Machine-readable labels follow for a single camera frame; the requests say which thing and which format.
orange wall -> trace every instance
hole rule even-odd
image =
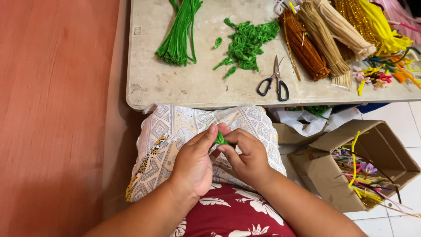
[[[119,0],[0,0],[0,236],[77,236],[102,218]]]

beige pipe cleaner bundle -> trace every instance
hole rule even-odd
[[[355,53],[356,61],[366,59],[376,52],[376,46],[370,44],[327,0],[313,0],[313,6],[324,18],[332,36]]]
[[[345,63],[339,53],[329,28],[314,8],[313,1],[304,0],[300,5],[300,9],[301,11],[299,11],[297,15],[306,25],[308,32],[316,42],[319,50],[326,57],[332,77],[339,77],[349,73],[351,68]]]

scissors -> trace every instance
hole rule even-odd
[[[272,84],[273,79],[275,79],[275,77],[278,79],[278,100],[279,101],[287,101],[289,100],[289,91],[288,91],[288,87],[285,84],[284,81],[282,81],[281,76],[279,74],[279,64],[278,64],[278,55],[276,55],[275,57],[275,65],[274,65],[274,73],[271,77],[264,79],[260,84],[259,87],[257,88],[257,93],[259,93],[259,95],[261,96],[265,96],[267,94],[267,92],[270,90],[270,85]],[[262,86],[262,84],[267,81],[268,85],[266,87],[266,89],[264,90],[264,92],[260,91],[260,87]],[[281,88],[285,89],[285,98],[281,97]]]

cardboard box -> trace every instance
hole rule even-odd
[[[348,180],[340,176],[342,172],[331,156],[335,148],[353,141],[358,130],[361,134],[368,133],[358,137],[354,151],[373,161],[376,168],[401,185],[399,190],[420,174],[419,166],[386,122],[351,120],[288,155],[306,188],[341,212],[369,210],[353,189],[348,188]],[[390,197],[395,190],[382,193]]]
[[[294,128],[286,125],[286,124],[272,124],[273,127],[278,132],[278,144],[309,144],[315,141],[320,135],[324,134],[323,130],[327,127],[325,125],[323,130],[311,135],[309,137],[305,137],[299,134]]]

table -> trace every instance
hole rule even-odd
[[[277,17],[272,1],[261,0],[206,0],[195,15],[194,41],[197,63],[188,62],[186,67],[168,65],[159,60],[154,52],[166,37],[175,11],[168,0],[133,0],[131,8],[130,40],[128,57],[128,78],[126,88],[127,103],[135,110],[142,110],[152,103],[172,103],[200,109],[220,109],[237,105],[254,104],[263,107],[283,107],[298,105],[357,104],[368,102],[404,102],[421,100],[421,90],[413,84],[399,84],[377,91],[366,86],[362,96],[357,94],[357,84],[351,90],[331,86],[330,79],[318,82],[297,62],[301,76],[298,81],[288,53],[285,35],[262,46],[264,54],[257,56],[259,72],[237,71],[223,79],[230,66],[212,70],[222,61],[228,50],[234,32],[224,23],[251,21],[252,24],[269,22]],[[219,48],[213,45],[217,37],[223,42]],[[276,81],[267,96],[257,94],[261,80],[273,74],[275,55],[279,60],[283,81],[288,85],[290,99],[277,100]]]

